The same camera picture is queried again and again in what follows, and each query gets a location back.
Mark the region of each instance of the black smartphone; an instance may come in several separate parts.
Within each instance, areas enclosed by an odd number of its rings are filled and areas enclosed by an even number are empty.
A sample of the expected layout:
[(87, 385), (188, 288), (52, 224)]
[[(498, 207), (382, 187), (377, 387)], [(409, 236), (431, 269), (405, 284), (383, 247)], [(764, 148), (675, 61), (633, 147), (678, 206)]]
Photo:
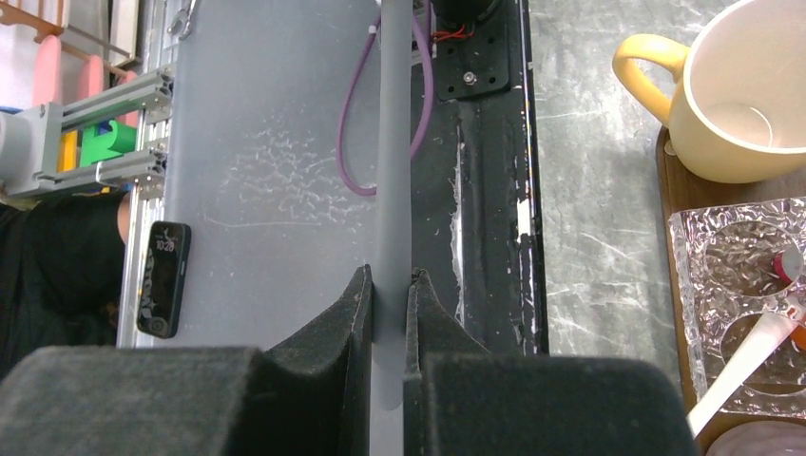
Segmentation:
[(137, 310), (137, 329), (143, 333), (163, 339), (176, 335), (189, 251), (189, 226), (169, 221), (151, 225)]

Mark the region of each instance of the mug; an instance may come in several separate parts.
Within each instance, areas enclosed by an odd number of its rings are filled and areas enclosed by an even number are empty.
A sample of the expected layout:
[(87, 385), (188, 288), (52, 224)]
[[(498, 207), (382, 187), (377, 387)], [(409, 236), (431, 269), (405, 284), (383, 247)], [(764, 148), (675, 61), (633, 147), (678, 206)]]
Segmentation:
[[(636, 59), (677, 84), (671, 100)], [(742, 0), (691, 48), (627, 38), (613, 56), (626, 89), (669, 129), (689, 171), (709, 181), (762, 181), (806, 164), (806, 0)]]

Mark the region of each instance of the white handle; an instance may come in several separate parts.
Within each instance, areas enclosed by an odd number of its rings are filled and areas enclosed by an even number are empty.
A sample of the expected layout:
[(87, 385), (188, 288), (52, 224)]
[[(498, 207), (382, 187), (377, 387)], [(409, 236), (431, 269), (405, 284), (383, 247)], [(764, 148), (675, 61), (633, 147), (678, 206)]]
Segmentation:
[(741, 342), (720, 376), (702, 400), (688, 413), (688, 426), (691, 427), (695, 438), (720, 411), (722, 404), (773, 354), (795, 328), (797, 328), (795, 321), (775, 313), (764, 313), (758, 319), (758, 323)]

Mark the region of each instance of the green clamp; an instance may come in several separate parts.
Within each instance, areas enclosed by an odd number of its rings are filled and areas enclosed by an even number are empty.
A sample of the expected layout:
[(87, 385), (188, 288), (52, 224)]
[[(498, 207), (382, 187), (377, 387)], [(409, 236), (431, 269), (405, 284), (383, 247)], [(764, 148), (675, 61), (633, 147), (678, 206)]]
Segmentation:
[(84, 129), (79, 166), (90, 166), (134, 151), (137, 128), (117, 121), (109, 121), (108, 124), (108, 131), (103, 133), (100, 124)]

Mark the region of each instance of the wooden tray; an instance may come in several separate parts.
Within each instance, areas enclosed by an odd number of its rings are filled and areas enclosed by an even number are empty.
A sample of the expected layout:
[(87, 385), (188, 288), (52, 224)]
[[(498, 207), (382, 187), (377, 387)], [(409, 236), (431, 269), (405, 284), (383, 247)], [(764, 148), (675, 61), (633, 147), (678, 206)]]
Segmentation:
[[(806, 168), (780, 178), (765, 180), (763, 182), (746, 184), (715, 183), (694, 176), (683, 167), (677, 157), (666, 154), (664, 146), (668, 141), (669, 132), (666, 128), (662, 128), (658, 136), (656, 155), (658, 159), (658, 174), (661, 178), (663, 220), (666, 228), (666, 247), (669, 252), (669, 275), (671, 278), (672, 301), (675, 309), (675, 330), (678, 340), (678, 353), (680, 354), (682, 397), (686, 410), (690, 410), (697, 404), (697, 394), (694, 392), (694, 385), (691, 382), (688, 350), (685, 334), (683, 333), (678, 273), (675, 267), (675, 257), (672, 251), (672, 237), (669, 232), (668, 220), (672, 214), (687, 209), (804, 196), (806, 195)], [(806, 424), (802, 420), (797, 419), (778, 419), (738, 413), (718, 413), (708, 426), (702, 430), (698, 441), (703, 451), (705, 451), (728, 429), (758, 420), (777, 420)]]

